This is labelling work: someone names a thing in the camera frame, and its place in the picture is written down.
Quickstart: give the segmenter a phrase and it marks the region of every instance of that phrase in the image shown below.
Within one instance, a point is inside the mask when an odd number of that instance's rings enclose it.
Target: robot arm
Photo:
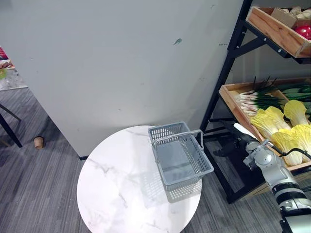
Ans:
[[[276,198],[282,220],[280,224],[284,233],[311,233],[311,200],[307,199],[284,161],[273,153],[266,144],[262,144],[241,125],[225,126],[239,137],[240,146],[245,148],[248,156],[244,163],[253,169],[259,167],[265,181]]]

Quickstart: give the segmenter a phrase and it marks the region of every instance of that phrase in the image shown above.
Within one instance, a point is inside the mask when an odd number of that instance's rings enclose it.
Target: basket handle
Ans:
[[[173,138],[173,137],[185,136],[185,135],[188,135],[188,134],[195,134],[195,133],[200,133],[201,144],[200,144],[199,146],[200,146],[200,149],[201,149],[201,150],[204,150],[203,132],[202,132],[202,130],[192,130],[192,131],[188,131],[188,132],[182,132],[182,133],[172,134],[172,135],[167,136],[167,137],[158,138],[158,139],[156,139],[156,140],[153,140],[153,141],[151,142],[151,144],[153,144],[153,145],[155,146],[155,150],[156,150],[156,146],[157,146],[158,142],[160,142],[160,141],[164,141],[164,140],[167,140],[167,139],[171,139],[171,138]]]

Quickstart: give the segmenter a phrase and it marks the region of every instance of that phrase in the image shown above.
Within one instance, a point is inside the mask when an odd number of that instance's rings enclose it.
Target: wall stain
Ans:
[[[181,38],[179,38],[179,39],[177,39],[177,40],[175,41],[175,43],[174,43],[173,45],[178,45],[178,44],[180,44],[182,41],[183,41],[183,40],[182,40]]]

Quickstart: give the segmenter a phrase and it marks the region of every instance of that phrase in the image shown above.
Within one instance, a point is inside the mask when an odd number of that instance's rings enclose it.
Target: black metal frame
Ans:
[[[217,137],[222,136],[230,133],[218,133],[213,135],[207,135],[208,133],[215,132],[218,130],[224,130],[224,127],[218,127],[215,129],[206,130],[207,125],[210,122],[218,121],[219,119],[211,119],[211,115],[215,109],[216,103],[219,100],[219,89],[223,84],[225,84],[227,77],[229,75],[229,72],[233,66],[233,63],[235,59],[239,56],[242,56],[254,49],[257,49],[263,45],[268,45],[270,48],[272,48],[274,51],[276,51],[280,56],[283,58],[292,58],[299,64],[310,64],[311,59],[310,58],[294,58],[289,53],[287,53],[283,48],[281,48],[279,45],[277,45],[274,41],[272,41],[270,38],[268,38],[265,34],[260,32],[258,29],[253,27],[251,24],[249,24],[246,20],[247,14],[249,12],[249,9],[251,7],[252,0],[244,0],[230,43],[228,45],[228,53],[223,65],[223,68],[220,72],[219,78],[217,80],[215,89],[212,93],[212,96],[210,98],[207,110],[205,112],[203,121],[201,123],[200,129],[205,133],[204,139],[208,139],[211,137]],[[246,31],[251,31],[254,35],[257,37],[253,39],[252,41],[244,44],[241,46],[244,36],[246,34]],[[233,120],[232,118],[222,118],[222,120]],[[213,157],[210,155],[208,149],[205,148],[205,153],[208,156],[209,160],[211,161],[212,165],[214,166],[215,174],[218,177],[218,180],[220,181],[222,187],[224,188],[226,194],[227,194],[227,201],[229,203],[233,203],[234,201],[240,199],[247,193],[251,192],[253,189],[255,189],[258,185],[260,185],[263,181],[261,178],[258,180],[258,182],[254,182],[251,185],[245,186],[238,192],[233,192],[232,188],[230,187],[230,184],[225,179],[223,173],[221,172],[220,168],[218,167],[217,163],[213,159]],[[304,169],[299,169],[294,172],[295,175],[303,173],[305,171],[311,170],[311,167],[305,167]]]
[[[18,121],[21,121],[19,117],[17,117],[14,113],[12,113],[9,109],[4,107],[2,104],[0,104],[0,108],[7,111],[10,115],[12,115],[14,118],[16,118]],[[15,133],[9,126],[9,124],[5,121],[3,116],[0,114],[0,125],[4,128],[4,130],[7,132],[7,134],[11,137],[11,139],[17,144],[19,148],[22,147],[22,144],[20,143],[19,139],[16,137]]]

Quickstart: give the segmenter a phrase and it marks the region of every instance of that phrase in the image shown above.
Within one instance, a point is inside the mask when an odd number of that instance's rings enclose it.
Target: gray plastic basket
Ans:
[[[193,134],[201,134],[201,146]],[[198,182],[214,170],[203,149],[201,130],[190,131],[185,122],[148,129],[155,161],[168,191]]]

